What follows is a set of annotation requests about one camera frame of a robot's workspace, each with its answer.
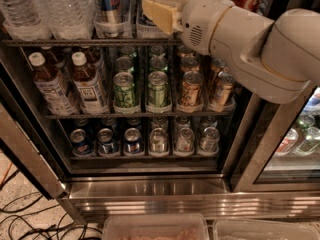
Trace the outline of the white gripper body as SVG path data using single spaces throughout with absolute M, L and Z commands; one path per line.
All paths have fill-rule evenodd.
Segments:
M 231 0 L 190 0 L 182 10 L 181 40 L 202 55 L 210 55 L 210 43 L 224 14 L 234 6 Z

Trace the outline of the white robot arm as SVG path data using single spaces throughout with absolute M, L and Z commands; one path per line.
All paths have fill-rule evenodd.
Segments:
M 320 14 L 292 9 L 277 20 L 230 0 L 142 0 L 142 12 L 185 46 L 216 56 L 242 86 L 276 104 L 320 86 Z

